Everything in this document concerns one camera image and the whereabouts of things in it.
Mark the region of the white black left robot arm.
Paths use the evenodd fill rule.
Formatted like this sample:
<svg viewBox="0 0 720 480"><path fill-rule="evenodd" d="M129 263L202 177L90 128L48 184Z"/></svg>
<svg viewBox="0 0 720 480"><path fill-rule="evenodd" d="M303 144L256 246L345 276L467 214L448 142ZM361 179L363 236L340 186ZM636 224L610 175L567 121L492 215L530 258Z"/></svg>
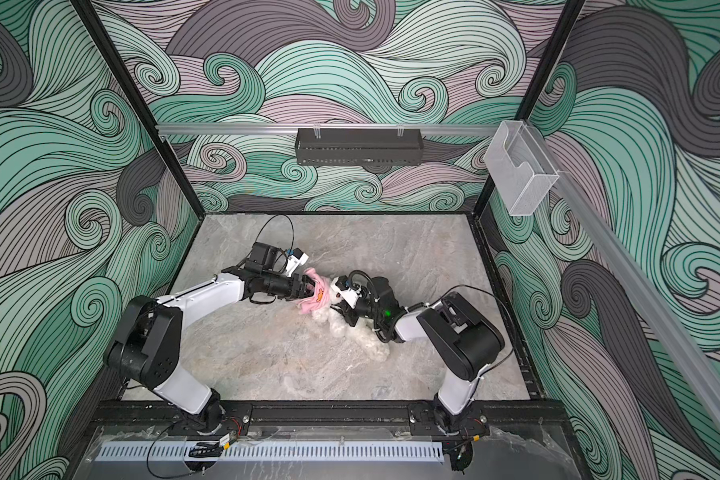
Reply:
<svg viewBox="0 0 720 480"><path fill-rule="evenodd" d="M311 297L315 281L296 270L309 256L299 248L282 251L256 242L238 264L179 293L131 299L103 354L104 364L138 382L187 415L214 409L214 390L181 365L184 330L224 307L252 303L258 294L270 300Z"/></svg>

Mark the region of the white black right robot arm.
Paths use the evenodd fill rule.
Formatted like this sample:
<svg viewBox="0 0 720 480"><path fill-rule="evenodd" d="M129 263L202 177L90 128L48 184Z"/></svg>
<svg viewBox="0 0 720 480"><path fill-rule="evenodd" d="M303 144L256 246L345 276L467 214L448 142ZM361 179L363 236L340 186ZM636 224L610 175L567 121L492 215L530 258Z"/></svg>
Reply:
<svg viewBox="0 0 720 480"><path fill-rule="evenodd" d="M334 309L353 327L370 332L370 345L427 340L445 365L435 408L448 417L464 413L484 374L498 363L504 336L456 285L431 303L401 305L385 277L361 271L331 283L339 299Z"/></svg>

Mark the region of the white plush teddy bear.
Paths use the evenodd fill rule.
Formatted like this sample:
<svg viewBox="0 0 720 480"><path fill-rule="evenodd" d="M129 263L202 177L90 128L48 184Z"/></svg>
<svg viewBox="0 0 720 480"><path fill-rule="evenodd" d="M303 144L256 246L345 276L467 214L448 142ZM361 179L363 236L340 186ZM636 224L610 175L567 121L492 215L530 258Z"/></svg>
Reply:
<svg viewBox="0 0 720 480"><path fill-rule="evenodd" d="M372 320L357 314L345 302L333 303L310 316L317 324L327 325L333 337L352 340L370 360L384 362L389 358L390 347L377 338Z"/></svg>

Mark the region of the pink knitted bear sweater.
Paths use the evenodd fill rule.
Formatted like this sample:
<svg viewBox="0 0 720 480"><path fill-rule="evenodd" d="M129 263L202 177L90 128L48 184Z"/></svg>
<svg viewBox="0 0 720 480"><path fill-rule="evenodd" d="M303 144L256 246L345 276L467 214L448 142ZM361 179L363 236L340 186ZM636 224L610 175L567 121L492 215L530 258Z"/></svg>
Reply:
<svg viewBox="0 0 720 480"><path fill-rule="evenodd" d="M311 314L329 308L333 302L331 293L331 280L317 273L314 268L307 268L304 275L313 281L311 295L298 301L301 314Z"/></svg>

